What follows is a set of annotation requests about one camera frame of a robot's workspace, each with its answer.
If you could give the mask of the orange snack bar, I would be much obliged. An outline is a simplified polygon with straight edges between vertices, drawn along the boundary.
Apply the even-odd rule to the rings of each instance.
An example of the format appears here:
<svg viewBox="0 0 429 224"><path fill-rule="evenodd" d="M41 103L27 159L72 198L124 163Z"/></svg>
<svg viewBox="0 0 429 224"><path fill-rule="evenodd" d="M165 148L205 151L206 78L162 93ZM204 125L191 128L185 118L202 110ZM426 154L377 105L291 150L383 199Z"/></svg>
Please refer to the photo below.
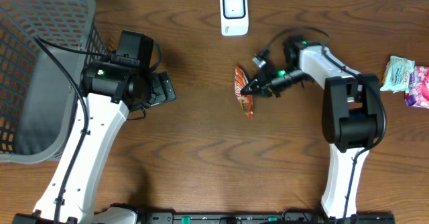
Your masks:
<svg viewBox="0 0 429 224"><path fill-rule="evenodd" d="M234 90L238 102L242 110L245 112L248 118L253 117L253 97L251 95L242 95L241 91L248 84L247 76L243 69L237 65L235 67L235 81L234 81Z"/></svg>

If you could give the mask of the teal wet wipes pack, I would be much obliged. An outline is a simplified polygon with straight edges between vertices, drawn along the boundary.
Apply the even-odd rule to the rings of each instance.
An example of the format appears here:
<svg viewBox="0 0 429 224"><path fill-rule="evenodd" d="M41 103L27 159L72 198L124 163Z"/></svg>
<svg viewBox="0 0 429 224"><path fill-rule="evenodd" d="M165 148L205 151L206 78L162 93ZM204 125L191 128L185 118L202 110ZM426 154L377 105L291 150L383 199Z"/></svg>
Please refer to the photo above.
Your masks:
<svg viewBox="0 0 429 224"><path fill-rule="evenodd" d="M380 91L393 93L409 91L410 75L413 73L415 62L398 56L391 56L383 74Z"/></svg>

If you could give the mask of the purple noodle packet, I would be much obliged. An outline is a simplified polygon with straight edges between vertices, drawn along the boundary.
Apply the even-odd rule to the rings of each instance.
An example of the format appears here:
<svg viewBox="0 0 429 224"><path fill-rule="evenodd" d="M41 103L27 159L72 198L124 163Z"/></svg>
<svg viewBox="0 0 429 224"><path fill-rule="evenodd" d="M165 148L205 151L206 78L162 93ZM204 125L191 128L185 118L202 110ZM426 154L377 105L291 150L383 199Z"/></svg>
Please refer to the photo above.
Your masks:
<svg viewBox="0 0 429 224"><path fill-rule="evenodd" d="M409 107L428 108L428 67L415 66L410 75L409 90L405 94Z"/></svg>

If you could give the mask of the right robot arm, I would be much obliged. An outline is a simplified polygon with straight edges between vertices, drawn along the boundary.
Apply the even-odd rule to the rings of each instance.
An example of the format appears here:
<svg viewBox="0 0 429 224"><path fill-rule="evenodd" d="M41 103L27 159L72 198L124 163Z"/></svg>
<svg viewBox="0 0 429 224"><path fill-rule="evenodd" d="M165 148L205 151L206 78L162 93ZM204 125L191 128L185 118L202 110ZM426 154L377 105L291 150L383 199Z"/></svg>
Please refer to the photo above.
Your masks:
<svg viewBox="0 0 429 224"><path fill-rule="evenodd" d="M239 92L243 96L279 97L282 91L305 80L322 88L322 132L330 148L322 210L327 221L353 223L365 159L385 134L386 114L377 90L378 77L348 68L324 42L291 36L283 49L288 65L285 70L276 69L269 61L269 50L264 50L253 59L259 72Z"/></svg>

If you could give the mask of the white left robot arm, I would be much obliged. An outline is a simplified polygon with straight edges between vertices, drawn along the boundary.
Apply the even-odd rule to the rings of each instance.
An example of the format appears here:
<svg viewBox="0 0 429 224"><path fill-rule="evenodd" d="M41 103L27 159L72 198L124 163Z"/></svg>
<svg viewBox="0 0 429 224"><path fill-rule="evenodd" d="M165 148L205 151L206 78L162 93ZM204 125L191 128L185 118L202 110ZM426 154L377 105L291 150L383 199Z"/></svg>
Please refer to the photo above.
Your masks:
<svg viewBox="0 0 429 224"><path fill-rule="evenodd" d="M58 167L31 214L14 223L138 223L139 211L113 204L95 213L95 199L111 146L137 109L176 98L167 72L140 64L95 61L82 71L76 115Z"/></svg>

